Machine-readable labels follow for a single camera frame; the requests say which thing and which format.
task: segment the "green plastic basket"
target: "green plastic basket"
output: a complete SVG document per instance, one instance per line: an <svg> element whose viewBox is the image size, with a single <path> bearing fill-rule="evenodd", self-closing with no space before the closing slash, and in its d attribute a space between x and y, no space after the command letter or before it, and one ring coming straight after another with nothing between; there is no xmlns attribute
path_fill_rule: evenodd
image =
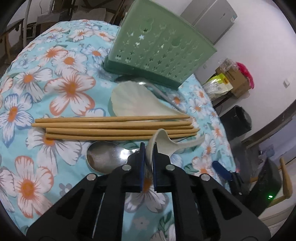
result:
<svg viewBox="0 0 296 241"><path fill-rule="evenodd" d="M136 0L104 69L176 89L215 52L214 46L180 17L150 0Z"/></svg>

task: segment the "black trash bin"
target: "black trash bin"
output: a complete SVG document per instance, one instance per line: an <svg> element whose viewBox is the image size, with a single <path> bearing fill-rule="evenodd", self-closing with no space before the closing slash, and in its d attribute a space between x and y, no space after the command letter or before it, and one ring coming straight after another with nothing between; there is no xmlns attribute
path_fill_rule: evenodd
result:
<svg viewBox="0 0 296 241"><path fill-rule="evenodd" d="M238 105L221 116L220 120L225 128L226 136L229 141L252 129L251 117Z"/></svg>

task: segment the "silver screw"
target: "silver screw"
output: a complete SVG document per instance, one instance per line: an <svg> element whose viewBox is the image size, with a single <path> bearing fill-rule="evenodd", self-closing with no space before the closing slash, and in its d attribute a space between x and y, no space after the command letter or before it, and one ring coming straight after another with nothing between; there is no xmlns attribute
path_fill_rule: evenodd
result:
<svg viewBox="0 0 296 241"><path fill-rule="evenodd" d="M166 168L168 171L173 171L173 170L175 170L175 166L172 165L172 164L168 164L168 165L166 165L165 168Z"/></svg>
<svg viewBox="0 0 296 241"><path fill-rule="evenodd" d="M89 180L89 181L93 181L93 180L96 179L96 174L93 174L93 173L88 174L86 179Z"/></svg>
<svg viewBox="0 0 296 241"><path fill-rule="evenodd" d="M202 174L200 177L203 181L208 181L211 179L210 175L208 174Z"/></svg>
<svg viewBox="0 0 296 241"><path fill-rule="evenodd" d="M125 164L122 166L122 170L129 171L131 169L131 166L129 164Z"/></svg>

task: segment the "bundle of chopsticks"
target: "bundle of chopsticks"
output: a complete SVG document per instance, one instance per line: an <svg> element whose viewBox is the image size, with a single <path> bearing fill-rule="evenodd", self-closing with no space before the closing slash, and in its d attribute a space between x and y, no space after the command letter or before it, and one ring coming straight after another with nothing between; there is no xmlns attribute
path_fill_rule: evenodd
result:
<svg viewBox="0 0 296 241"><path fill-rule="evenodd" d="M35 119L46 138L64 140L148 140L160 128L170 138L195 136L188 115L70 117Z"/></svg>

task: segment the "floral tablecloth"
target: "floral tablecloth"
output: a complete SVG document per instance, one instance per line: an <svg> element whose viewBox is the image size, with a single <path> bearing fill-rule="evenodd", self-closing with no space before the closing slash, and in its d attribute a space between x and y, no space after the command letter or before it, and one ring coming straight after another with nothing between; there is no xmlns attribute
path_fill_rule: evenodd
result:
<svg viewBox="0 0 296 241"><path fill-rule="evenodd" d="M32 128L35 118L110 116L108 103L118 77L102 63L119 27L101 21L60 22L32 41L13 61L0 85L0 200L11 219L28 227L88 173L85 154L90 142L45 138ZM179 91L160 87L192 116L205 134L196 148L181 150L171 162L188 173L208 173L218 160L235 164L224 128L194 75ZM135 148L139 142L121 142ZM170 193L156 193L149 176L142 193L127 193L122 240L175 240Z"/></svg>

